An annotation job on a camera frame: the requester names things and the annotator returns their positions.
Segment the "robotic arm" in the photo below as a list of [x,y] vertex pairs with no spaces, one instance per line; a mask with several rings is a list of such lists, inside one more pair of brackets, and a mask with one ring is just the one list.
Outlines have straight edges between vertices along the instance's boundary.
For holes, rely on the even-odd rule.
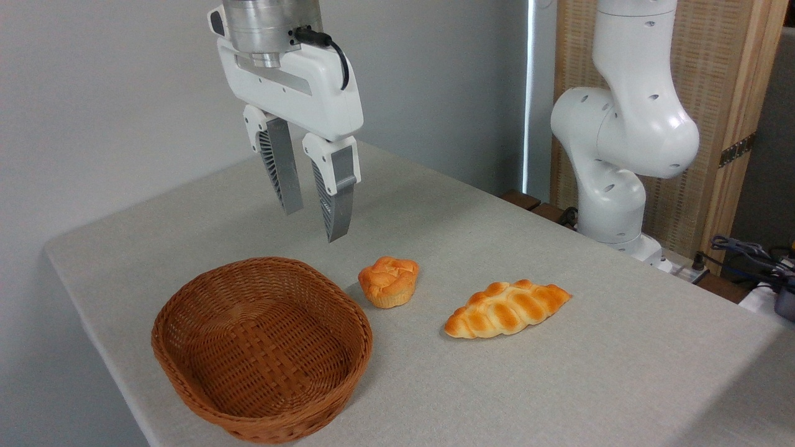
[[229,86],[247,103],[251,148],[261,154],[281,206],[287,214],[304,206],[292,122],[309,131],[304,153],[312,159],[328,242],[345,235],[361,181],[352,135],[364,120],[347,58],[320,33],[318,0],[223,0],[207,18]]
[[670,54],[677,0],[599,0],[593,60],[610,91],[566,91],[553,133],[577,179],[578,231],[663,270],[641,233],[646,191],[636,173],[671,178],[696,157],[698,128],[679,102]]

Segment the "bread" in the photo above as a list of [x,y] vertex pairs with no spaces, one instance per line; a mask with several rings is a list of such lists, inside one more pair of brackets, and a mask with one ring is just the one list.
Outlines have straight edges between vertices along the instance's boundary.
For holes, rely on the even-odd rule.
[[368,301],[388,309],[409,302],[419,274],[420,266],[411,259],[384,256],[359,272],[359,284]]
[[571,297],[553,284],[538,286],[527,279],[514,284],[495,282],[458,308],[444,325],[444,331],[456,338],[515,334],[527,325],[546,320]]

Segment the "wicker basket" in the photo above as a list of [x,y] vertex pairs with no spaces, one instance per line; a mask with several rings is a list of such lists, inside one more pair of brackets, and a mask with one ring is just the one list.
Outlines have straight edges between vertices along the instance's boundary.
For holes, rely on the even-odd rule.
[[200,417],[266,444],[344,408],[372,352],[362,309],[310,266],[252,258],[203,273],[157,315],[152,348]]

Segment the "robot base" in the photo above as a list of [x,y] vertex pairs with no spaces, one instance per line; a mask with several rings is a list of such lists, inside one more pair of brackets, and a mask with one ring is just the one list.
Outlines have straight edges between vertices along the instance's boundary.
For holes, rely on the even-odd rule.
[[671,273],[673,268],[673,264],[662,256],[660,243],[642,233],[629,242],[606,243],[605,245],[624,252],[638,261],[656,267],[666,273]]

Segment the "gray fabric surface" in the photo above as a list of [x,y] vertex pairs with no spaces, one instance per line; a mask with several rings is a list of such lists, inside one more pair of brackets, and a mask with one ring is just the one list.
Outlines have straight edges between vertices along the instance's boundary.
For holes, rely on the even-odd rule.
[[[370,319],[374,354],[346,410],[295,445],[792,445],[795,332],[507,202],[366,144],[350,233],[326,243],[308,159],[284,216],[251,159],[48,243],[83,325],[149,443],[250,445],[195,416],[153,358],[157,312],[227,262],[298,258]],[[382,310],[357,274],[419,262]],[[513,336],[455,340],[447,317],[494,281],[572,300]]]

